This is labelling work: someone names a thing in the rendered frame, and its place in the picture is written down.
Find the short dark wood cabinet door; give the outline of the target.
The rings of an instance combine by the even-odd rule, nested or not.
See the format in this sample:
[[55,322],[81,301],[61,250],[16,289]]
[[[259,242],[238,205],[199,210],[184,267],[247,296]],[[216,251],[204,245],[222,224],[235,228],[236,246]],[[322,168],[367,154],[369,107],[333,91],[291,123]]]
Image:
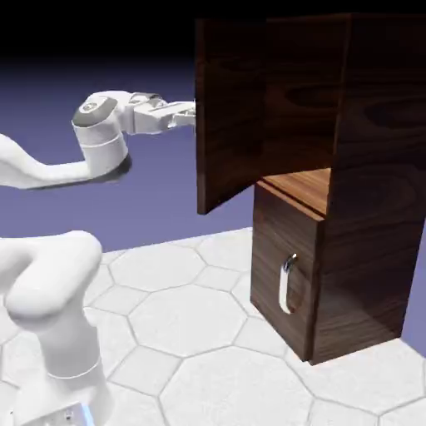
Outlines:
[[[303,361],[313,357],[324,217],[274,187],[255,185],[250,302]],[[280,308],[280,267],[296,253],[287,315]]]

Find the tall dark wood cabinet door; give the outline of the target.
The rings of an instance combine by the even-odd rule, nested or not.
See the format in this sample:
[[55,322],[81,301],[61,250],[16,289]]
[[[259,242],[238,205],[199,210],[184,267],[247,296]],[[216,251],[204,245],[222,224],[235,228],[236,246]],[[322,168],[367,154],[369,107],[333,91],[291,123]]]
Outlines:
[[264,24],[196,19],[196,184],[201,215],[260,178]]

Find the dark wood cabinet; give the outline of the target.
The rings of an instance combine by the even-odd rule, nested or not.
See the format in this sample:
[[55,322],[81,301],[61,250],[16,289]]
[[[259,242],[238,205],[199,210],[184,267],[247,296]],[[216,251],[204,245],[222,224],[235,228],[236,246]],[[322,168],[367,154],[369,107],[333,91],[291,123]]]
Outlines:
[[266,40],[264,133],[289,167],[258,182],[324,217],[319,364],[402,332],[426,219],[426,14],[273,18]]

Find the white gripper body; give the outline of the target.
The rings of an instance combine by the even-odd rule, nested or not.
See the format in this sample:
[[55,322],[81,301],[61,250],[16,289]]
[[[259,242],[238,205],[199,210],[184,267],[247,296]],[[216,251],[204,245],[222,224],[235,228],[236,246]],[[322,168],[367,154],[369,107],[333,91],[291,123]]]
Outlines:
[[176,102],[153,106],[144,103],[133,108],[133,134],[155,135],[176,126]]

